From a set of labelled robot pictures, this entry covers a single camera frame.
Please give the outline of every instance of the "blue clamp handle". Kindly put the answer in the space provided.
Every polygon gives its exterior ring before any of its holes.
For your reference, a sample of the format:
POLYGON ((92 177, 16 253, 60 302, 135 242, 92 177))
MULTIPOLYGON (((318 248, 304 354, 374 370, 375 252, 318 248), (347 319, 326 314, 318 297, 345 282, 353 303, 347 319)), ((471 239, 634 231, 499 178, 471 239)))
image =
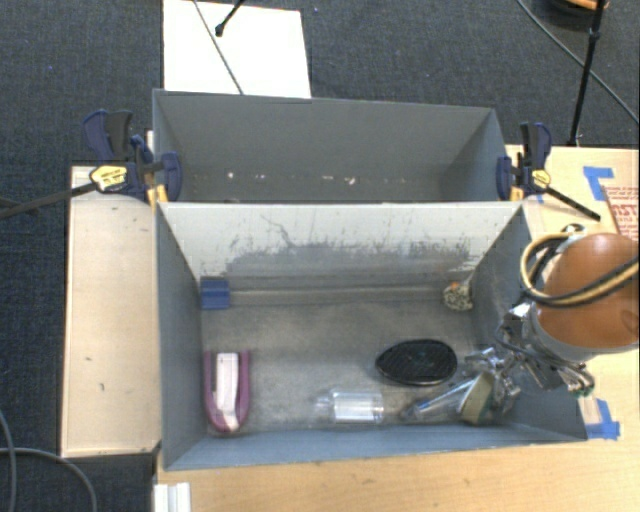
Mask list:
POLYGON ((106 110, 98 110, 82 121, 82 135, 85 143, 96 154, 100 163, 115 160, 115 153, 105 127, 107 115, 106 110))
POLYGON ((511 158, 498 158, 496 166, 496 188, 498 197, 508 200, 511 187, 522 189, 524 196, 543 193, 536 186, 533 171, 544 169, 547 157, 551 153, 551 132, 542 123, 522 123, 520 125, 524 154, 519 155, 518 167, 514 167, 511 158))
POLYGON ((161 157, 164 167, 165 186, 169 201, 177 201, 182 190, 182 166, 178 159, 178 153, 169 151, 161 157))
POLYGON ((140 180, 136 164, 134 164, 133 162, 127 162, 126 166, 128 186, 123 189, 120 194, 134 197, 143 202, 146 201, 147 190, 149 190, 148 185, 140 180))
POLYGON ((508 156, 498 158, 498 166, 496 168, 496 188, 498 189, 498 197, 503 201, 509 199, 511 186, 513 185, 513 174, 511 173, 513 164, 508 156))
POLYGON ((144 141, 141 135, 134 135, 131 137, 131 146, 133 147, 133 151, 135 152, 138 148, 140 148, 140 153, 142 155, 142 161, 145 164, 150 164, 153 162, 153 153, 147 146, 147 143, 144 141))
POLYGON ((107 112, 101 109, 84 119, 84 140, 100 163, 126 159, 129 149, 127 134, 132 116, 128 110, 107 112))

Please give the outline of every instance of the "black disc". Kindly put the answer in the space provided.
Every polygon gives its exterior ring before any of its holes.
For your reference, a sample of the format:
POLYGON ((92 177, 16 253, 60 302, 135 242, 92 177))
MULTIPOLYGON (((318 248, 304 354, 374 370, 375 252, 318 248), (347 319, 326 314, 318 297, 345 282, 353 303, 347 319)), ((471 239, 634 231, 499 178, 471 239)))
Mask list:
POLYGON ((453 349, 441 341, 410 340, 388 348, 376 368, 388 379, 410 386, 433 386, 450 378, 458 367, 453 349))

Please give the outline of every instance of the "gray bin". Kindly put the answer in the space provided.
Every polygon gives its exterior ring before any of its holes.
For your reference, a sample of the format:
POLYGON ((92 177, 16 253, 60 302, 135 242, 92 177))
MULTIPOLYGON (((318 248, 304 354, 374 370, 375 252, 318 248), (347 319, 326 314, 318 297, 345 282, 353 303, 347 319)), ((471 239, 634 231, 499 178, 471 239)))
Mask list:
POLYGON ((155 93, 154 105, 156 151, 180 151, 187 174, 184 200, 161 204, 156 219, 166 469, 586 439, 577 402, 565 390, 543 392, 526 381, 499 425, 399 424, 399 411, 460 382, 461 370, 434 388, 407 388, 374 368, 382 350, 406 339, 440 339, 461 359, 492 342, 518 298, 518 259, 530 235, 518 205, 489 200, 501 154, 493 112, 164 91, 155 93), (348 131, 340 125, 336 135, 325 126, 336 116, 348 131), (373 122, 385 117, 402 120, 402 129, 373 122), (296 129, 287 128, 288 119, 296 129), (246 129, 244 138, 236 122, 246 129), (447 138, 437 125, 461 132, 447 138), (403 139, 407 126, 411 137, 402 150, 380 147, 403 139), (326 152, 322 162, 321 153, 309 149, 314 140, 326 152), (349 148, 367 155, 365 161, 345 161, 349 148), (348 165, 358 166, 354 184, 336 180, 347 177, 348 165), (393 185, 388 180, 395 173, 424 189, 393 185), (457 175, 462 185, 449 187, 445 174, 457 175), (329 175, 334 179, 324 178, 329 175), (488 187, 474 185, 487 180, 488 187), (282 189, 272 185, 285 182, 282 189), (385 185, 392 185, 390 197, 385 185), (448 310, 442 290, 470 275, 474 309, 448 310), (228 309, 201 310, 202 277, 228 280, 228 309), (205 349, 251 350, 249 418, 230 437, 207 424, 205 349), (385 422, 360 428, 320 422, 316 400, 332 388, 380 391, 385 422))

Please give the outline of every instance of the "blue block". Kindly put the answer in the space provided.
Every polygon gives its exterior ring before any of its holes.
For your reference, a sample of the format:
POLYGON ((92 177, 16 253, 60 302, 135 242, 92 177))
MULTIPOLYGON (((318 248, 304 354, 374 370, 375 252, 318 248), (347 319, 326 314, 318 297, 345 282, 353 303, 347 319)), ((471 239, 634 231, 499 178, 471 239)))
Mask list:
POLYGON ((229 282, 225 279, 202 278, 200 280, 200 301, 202 309, 227 309, 229 307, 229 282))

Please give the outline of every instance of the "white cardboard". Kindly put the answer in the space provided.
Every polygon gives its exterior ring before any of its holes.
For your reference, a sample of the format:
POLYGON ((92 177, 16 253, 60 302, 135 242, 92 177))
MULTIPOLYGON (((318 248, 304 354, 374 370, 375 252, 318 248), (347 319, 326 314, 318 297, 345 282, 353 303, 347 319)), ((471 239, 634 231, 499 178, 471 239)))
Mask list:
MULTIPOLYGON (((229 4, 196 8, 192 0, 164 0, 165 89, 238 93, 211 40, 230 10, 229 4)), ((242 6, 216 42, 245 94, 311 97, 298 11, 242 6)))

